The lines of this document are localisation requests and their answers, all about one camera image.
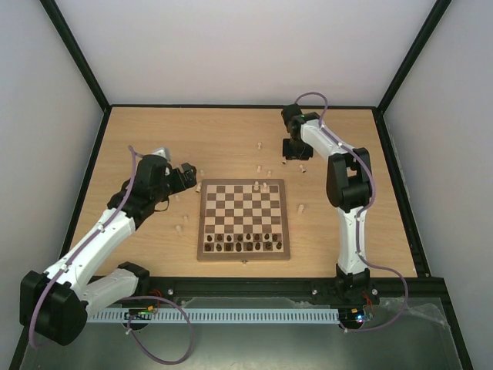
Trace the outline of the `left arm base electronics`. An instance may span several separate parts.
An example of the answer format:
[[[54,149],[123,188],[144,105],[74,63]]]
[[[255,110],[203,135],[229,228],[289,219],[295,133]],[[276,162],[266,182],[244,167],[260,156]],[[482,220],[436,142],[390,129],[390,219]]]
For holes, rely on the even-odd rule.
[[[132,319],[130,328],[138,331],[148,325],[148,321],[159,312],[161,301],[147,300],[143,301],[142,307],[130,308],[125,314],[125,319]]]

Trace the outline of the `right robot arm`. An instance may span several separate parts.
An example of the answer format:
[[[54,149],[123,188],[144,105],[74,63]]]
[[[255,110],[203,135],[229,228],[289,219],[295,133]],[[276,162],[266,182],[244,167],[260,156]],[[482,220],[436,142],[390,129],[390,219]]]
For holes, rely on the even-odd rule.
[[[303,113],[296,103],[280,113],[290,137],[283,140],[285,160],[308,160],[318,153],[327,161],[326,194],[339,217],[340,251],[334,294],[349,303],[370,288],[365,254],[365,219],[374,195],[369,152],[345,143],[318,113]]]

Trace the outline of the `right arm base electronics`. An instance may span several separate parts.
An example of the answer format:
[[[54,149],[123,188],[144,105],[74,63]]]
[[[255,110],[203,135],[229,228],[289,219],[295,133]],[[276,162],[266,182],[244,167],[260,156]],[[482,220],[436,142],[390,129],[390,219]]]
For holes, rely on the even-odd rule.
[[[360,331],[371,323],[376,316],[376,308],[380,304],[377,296],[362,295],[362,302],[354,307],[338,308],[339,328],[343,331]]]

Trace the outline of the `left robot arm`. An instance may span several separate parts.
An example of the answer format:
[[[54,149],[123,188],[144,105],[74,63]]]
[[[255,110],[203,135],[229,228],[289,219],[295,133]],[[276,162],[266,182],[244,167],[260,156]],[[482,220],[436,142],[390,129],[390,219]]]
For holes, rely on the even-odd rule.
[[[165,149],[132,153],[131,176],[112,195],[90,231],[68,253],[42,273],[30,271],[20,287],[19,321],[36,335],[59,345],[72,343],[86,322],[111,304],[149,287],[149,271],[129,262],[111,274],[92,278],[109,255],[156,211],[156,205],[197,184],[196,168],[174,167]]]

